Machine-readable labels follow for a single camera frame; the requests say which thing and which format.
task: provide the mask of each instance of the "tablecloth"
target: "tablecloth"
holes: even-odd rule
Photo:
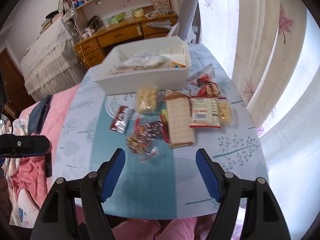
[[[126,136],[132,132],[134,121],[130,122],[126,135],[109,129],[118,107],[134,106],[136,94],[106,96],[92,81],[99,68],[96,66],[89,69],[82,80],[65,119],[53,178],[84,177],[108,161],[117,148],[123,148],[126,163],[103,209],[110,215],[136,219],[187,218],[217,212],[219,204],[210,197],[195,163],[199,148],[204,148],[225,171],[232,171],[241,179],[264,177],[268,180],[256,128],[230,78],[203,44],[190,44],[189,52],[190,73],[213,64],[217,84],[234,109],[233,126],[196,129],[196,142],[188,147],[170,149],[164,141],[157,140],[159,154],[141,162],[126,145]]]

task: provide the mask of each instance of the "teal stripe on tablecloth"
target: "teal stripe on tablecloth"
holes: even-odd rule
[[[148,119],[157,120],[158,115],[150,115]],[[132,134],[134,120],[131,120],[125,135],[110,130],[111,121],[103,106],[92,146],[90,170],[95,171],[103,162],[110,160],[117,148],[124,149],[126,161],[111,198],[102,204],[104,212],[135,219],[177,218],[172,149],[158,139],[155,141],[158,155],[141,162],[126,145],[126,137]]]

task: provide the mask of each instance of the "door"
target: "door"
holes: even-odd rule
[[[24,78],[9,56],[7,49],[0,52],[0,68],[3,70],[4,85],[10,108],[14,112],[20,113],[23,109],[33,105],[35,101],[28,95],[24,86]]]

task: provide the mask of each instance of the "wooden desk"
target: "wooden desk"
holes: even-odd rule
[[[170,20],[171,25],[177,22],[177,15],[159,15],[155,19],[149,20],[147,17],[131,17],[119,24],[111,25],[108,28],[100,28],[91,37],[81,40],[81,46],[77,43],[74,48],[80,57],[82,64],[89,69],[100,64],[106,54],[119,43],[135,39],[150,39],[164,37],[168,34],[168,29],[152,28],[147,26],[151,22],[165,22]]]

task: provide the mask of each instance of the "white fabric cover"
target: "white fabric cover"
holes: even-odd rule
[[[74,44],[78,34],[62,19],[54,22],[28,49],[21,61],[25,87],[35,101],[81,82],[86,69]]]

